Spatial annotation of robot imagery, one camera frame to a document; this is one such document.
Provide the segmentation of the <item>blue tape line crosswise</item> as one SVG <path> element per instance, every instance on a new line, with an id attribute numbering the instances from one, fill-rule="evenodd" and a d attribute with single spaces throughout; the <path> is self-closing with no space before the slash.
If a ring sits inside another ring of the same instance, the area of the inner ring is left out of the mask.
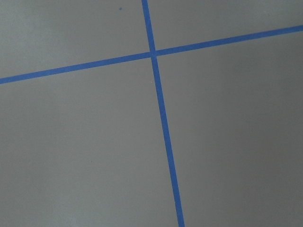
<path id="1" fill-rule="evenodd" d="M 86 70 L 86 69 L 91 69 L 91 68 L 103 67 L 103 66 L 107 66 L 107 65 L 148 59 L 153 56 L 158 57 L 158 56 L 175 54 L 175 53 L 179 53 L 179 52 L 188 52 L 188 51 L 210 48 L 210 47 L 215 47 L 215 46 L 220 46 L 220 45 L 239 43 L 239 42 L 244 42 L 244 41 L 249 41 L 249 40 L 278 36 L 278 35 L 298 33 L 298 32 L 302 32 L 302 31 L 303 31 L 303 26 L 299 25 L 299 26 L 292 26 L 292 27 L 280 28 L 280 29 L 275 29 L 275 30 L 257 32 L 257 33 L 247 34 L 247 35 L 233 36 L 233 37 L 228 37 L 228 38 L 200 42 L 200 43 L 196 43 L 196 44 L 188 44 L 188 45 L 176 46 L 176 47 L 165 48 L 165 49 L 160 49 L 160 50 L 154 50 L 152 52 L 137 53 L 137 54 L 110 58 L 110 59 L 105 59 L 105 60 L 100 60 L 100 61 L 92 61 L 92 62 L 87 62 L 87 63 L 71 65 L 71 66 L 59 67 L 59 68 L 55 68 L 55 69 L 42 70 L 42 71 L 37 71 L 37 72 L 10 76 L 10 77 L 6 77 L 6 78 L 1 78 L 0 83 L 8 84 L 8 83 L 13 83 L 13 82 L 18 82 L 18 81 L 23 81 L 23 80 L 28 80 L 28 79 L 47 77 L 47 76 L 68 73 L 68 72 L 73 72 L 73 71 Z"/>

